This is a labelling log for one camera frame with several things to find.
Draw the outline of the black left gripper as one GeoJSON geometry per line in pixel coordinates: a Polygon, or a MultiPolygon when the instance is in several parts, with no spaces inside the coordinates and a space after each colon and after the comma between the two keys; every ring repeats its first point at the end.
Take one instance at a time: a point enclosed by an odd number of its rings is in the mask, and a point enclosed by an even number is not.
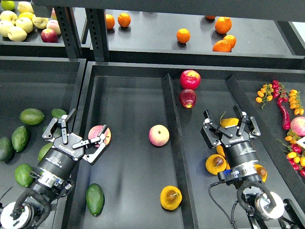
{"type": "Polygon", "coordinates": [[[68,178],[81,159],[93,165],[107,146],[104,143],[104,133],[108,128],[106,124],[93,139],[83,140],[74,133],[68,136],[68,123],[75,118],[76,114],[77,110],[73,108],[69,114],[63,115],[60,119],[52,118],[42,134],[42,138],[53,142],[53,145],[38,163],[38,167],[59,178],[68,178]],[[56,138],[54,133],[58,128],[61,130],[61,137],[56,138]],[[97,148],[96,151],[85,154],[84,150],[93,146],[97,148]]]}

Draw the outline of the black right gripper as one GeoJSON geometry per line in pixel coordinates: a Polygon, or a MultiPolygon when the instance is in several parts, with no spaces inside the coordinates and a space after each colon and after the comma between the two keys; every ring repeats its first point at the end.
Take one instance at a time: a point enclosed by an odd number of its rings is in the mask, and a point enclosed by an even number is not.
{"type": "Polygon", "coordinates": [[[254,116],[249,116],[236,104],[233,110],[239,120],[236,135],[227,129],[216,125],[210,117],[209,111],[203,112],[204,121],[201,134],[209,149],[222,144],[224,154],[231,168],[237,167],[247,162],[257,162],[259,155],[253,148],[250,139],[261,135],[258,124],[254,116]]]}

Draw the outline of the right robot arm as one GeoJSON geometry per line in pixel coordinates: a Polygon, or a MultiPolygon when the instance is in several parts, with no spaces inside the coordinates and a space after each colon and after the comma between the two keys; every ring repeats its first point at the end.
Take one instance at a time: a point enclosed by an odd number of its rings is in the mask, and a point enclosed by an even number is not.
{"type": "Polygon", "coordinates": [[[234,211],[237,205],[246,212],[252,229],[267,228],[266,221],[277,220],[282,229],[303,229],[299,214],[291,200],[281,199],[265,186],[267,171],[258,165],[259,155],[253,148],[252,139],[261,135],[256,119],[234,107],[236,117],[222,119],[216,124],[205,110],[201,134],[208,146],[220,148],[224,154],[213,154],[205,162],[207,171],[218,176],[219,184],[233,185],[237,200],[227,214],[235,229],[234,211]]]}

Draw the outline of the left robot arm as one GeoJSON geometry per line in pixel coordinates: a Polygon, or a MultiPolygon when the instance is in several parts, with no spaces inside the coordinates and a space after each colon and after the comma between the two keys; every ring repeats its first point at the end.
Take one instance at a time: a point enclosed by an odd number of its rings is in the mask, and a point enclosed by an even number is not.
{"type": "Polygon", "coordinates": [[[76,110],[60,119],[53,118],[42,138],[52,143],[51,148],[39,162],[40,173],[29,172],[34,183],[0,212],[0,224],[5,229],[37,229],[56,207],[53,201],[69,194],[74,187],[71,174],[83,159],[95,163],[109,142],[107,125],[97,134],[84,140],[68,130],[68,123],[76,110]]]}

